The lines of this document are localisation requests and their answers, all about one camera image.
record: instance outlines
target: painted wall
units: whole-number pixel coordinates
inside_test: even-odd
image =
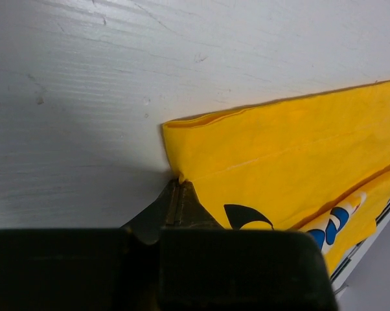
[[[388,79],[390,0],[0,1],[0,227],[121,225],[162,122]]]

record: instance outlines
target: black plastic object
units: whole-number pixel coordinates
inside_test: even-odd
[[[109,310],[121,229],[0,230],[0,310]]]
[[[304,233],[167,229],[160,245],[162,310],[337,310]]]
[[[0,310],[299,308],[337,310],[312,238],[223,230],[191,183],[120,229],[0,230]]]
[[[198,201],[193,184],[180,185],[177,180],[170,181],[155,202],[123,225],[146,245],[159,241],[164,226],[222,228]]]

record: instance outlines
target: yellow cloth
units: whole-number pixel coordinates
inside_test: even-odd
[[[390,82],[171,121],[163,134],[174,173],[227,228],[224,205],[234,204],[275,229],[300,229],[378,178],[325,254],[330,272],[374,231],[390,197]]]

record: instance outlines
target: white surface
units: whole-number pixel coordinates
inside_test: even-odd
[[[336,292],[335,292],[335,298],[336,298],[336,301],[340,301],[340,298],[343,296],[343,294],[346,292],[346,289],[348,288],[348,285],[346,283],[343,283],[342,284],[342,287],[339,288]]]
[[[341,311],[390,311],[390,222],[346,283]]]
[[[362,259],[362,257],[368,252],[369,248],[373,245],[375,240],[378,238],[378,236],[381,234],[381,232],[384,230],[385,226],[390,221],[390,211],[382,219],[382,221],[378,224],[376,227],[376,232],[371,235],[369,238],[367,238],[359,247],[356,247],[351,254],[349,255],[351,261],[347,264],[346,268],[343,269],[343,271],[338,275],[338,277],[334,280],[332,283],[333,290],[336,291],[339,288],[343,286],[345,281],[348,279],[349,275],[352,273],[352,271],[357,267],[358,263]]]
[[[388,79],[390,0],[0,1],[0,227],[121,225],[162,122]]]

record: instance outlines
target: folded fabric edge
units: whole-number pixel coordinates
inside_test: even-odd
[[[269,102],[263,102],[260,104],[252,104],[252,105],[247,105],[244,107],[231,108],[229,110],[224,110],[224,111],[210,112],[210,113],[206,113],[206,114],[203,114],[203,115],[201,115],[199,117],[195,117],[195,118],[172,120],[172,121],[168,121],[168,122],[163,124],[163,130],[165,130],[167,128],[170,128],[170,129],[172,129],[172,128],[197,128],[200,126],[205,126],[208,124],[218,122],[219,120],[224,119],[228,116],[236,115],[236,114],[239,114],[239,113],[242,113],[244,111],[251,110],[251,109],[265,108],[268,105],[282,104],[285,102],[289,102],[291,100],[300,100],[300,99],[320,97],[320,96],[325,96],[325,95],[334,94],[334,93],[352,91],[353,89],[380,86],[382,84],[390,84],[390,80],[375,82],[372,84],[364,84],[361,86],[351,86],[351,87],[346,87],[346,88],[342,88],[342,89],[323,91],[320,93],[308,94],[308,95],[303,95],[303,96],[299,96],[299,97],[279,98],[279,99],[271,100]]]

